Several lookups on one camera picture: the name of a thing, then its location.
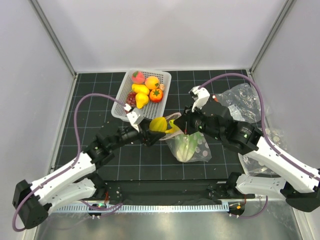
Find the green lettuce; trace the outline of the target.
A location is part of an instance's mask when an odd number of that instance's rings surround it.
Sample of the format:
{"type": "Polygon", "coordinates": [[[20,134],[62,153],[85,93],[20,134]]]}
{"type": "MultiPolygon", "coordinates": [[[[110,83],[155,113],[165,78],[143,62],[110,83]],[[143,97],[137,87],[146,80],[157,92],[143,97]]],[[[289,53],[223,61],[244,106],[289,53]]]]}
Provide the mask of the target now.
{"type": "Polygon", "coordinates": [[[204,143],[204,135],[200,132],[191,135],[176,135],[174,137],[173,154],[182,163],[201,161],[204,157],[202,154],[204,143]]]}

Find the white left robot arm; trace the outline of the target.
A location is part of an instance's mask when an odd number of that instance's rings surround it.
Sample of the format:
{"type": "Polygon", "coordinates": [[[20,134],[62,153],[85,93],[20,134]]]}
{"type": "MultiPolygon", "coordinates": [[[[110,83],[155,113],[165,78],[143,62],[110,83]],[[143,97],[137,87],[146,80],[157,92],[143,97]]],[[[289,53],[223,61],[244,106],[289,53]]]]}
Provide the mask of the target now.
{"type": "Polygon", "coordinates": [[[132,126],[119,128],[114,134],[102,127],[75,159],[41,179],[31,183],[22,180],[16,184],[12,200],[13,229],[19,230],[17,217],[25,229],[32,229],[63,205],[88,198],[101,200],[108,189],[97,170],[114,158],[114,151],[134,141],[152,146],[164,136],[164,132],[152,131],[147,125],[140,130],[132,126]]]}

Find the yellow banana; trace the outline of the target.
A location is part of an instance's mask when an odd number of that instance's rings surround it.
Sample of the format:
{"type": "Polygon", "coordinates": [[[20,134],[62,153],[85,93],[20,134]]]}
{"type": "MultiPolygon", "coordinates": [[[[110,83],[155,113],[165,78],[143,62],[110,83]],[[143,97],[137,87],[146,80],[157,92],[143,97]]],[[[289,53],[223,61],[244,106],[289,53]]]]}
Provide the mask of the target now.
{"type": "Polygon", "coordinates": [[[165,131],[166,134],[174,134],[180,131],[180,128],[174,124],[174,121],[175,121],[174,119],[171,119],[169,121],[170,129],[165,131]]]}

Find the red orange tomato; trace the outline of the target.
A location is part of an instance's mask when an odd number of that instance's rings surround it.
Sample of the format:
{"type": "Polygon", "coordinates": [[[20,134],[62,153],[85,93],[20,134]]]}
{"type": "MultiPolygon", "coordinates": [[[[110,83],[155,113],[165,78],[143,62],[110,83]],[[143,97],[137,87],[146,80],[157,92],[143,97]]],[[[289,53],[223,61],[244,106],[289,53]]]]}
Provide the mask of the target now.
{"type": "Polygon", "coordinates": [[[159,103],[163,99],[163,91],[160,88],[151,90],[149,93],[149,99],[153,103],[159,103]]]}

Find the pink dotted zip bag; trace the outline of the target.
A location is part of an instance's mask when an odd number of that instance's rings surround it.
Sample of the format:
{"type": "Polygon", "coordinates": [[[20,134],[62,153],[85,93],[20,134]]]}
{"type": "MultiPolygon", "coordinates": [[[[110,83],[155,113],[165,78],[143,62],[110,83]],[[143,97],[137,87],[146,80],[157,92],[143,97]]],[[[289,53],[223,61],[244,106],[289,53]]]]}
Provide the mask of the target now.
{"type": "Polygon", "coordinates": [[[212,154],[203,133],[186,135],[179,128],[174,130],[171,126],[180,116],[181,114],[176,112],[164,117],[167,130],[161,141],[165,141],[173,156],[181,163],[208,162],[212,154]]]}

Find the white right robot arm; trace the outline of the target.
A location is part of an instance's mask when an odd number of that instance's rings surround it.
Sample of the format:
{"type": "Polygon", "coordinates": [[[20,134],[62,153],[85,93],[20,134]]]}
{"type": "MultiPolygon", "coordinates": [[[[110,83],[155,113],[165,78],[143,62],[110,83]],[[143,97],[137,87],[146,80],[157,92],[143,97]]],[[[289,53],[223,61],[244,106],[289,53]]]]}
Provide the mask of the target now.
{"type": "Polygon", "coordinates": [[[319,169],[282,153],[257,127],[234,120],[227,107],[217,107],[214,113],[186,107],[174,124],[186,135],[200,132],[214,138],[230,151],[247,155],[277,174],[265,178],[231,173],[225,185],[230,198],[250,194],[283,198],[291,207],[307,213],[320,206],[319,169]]]}

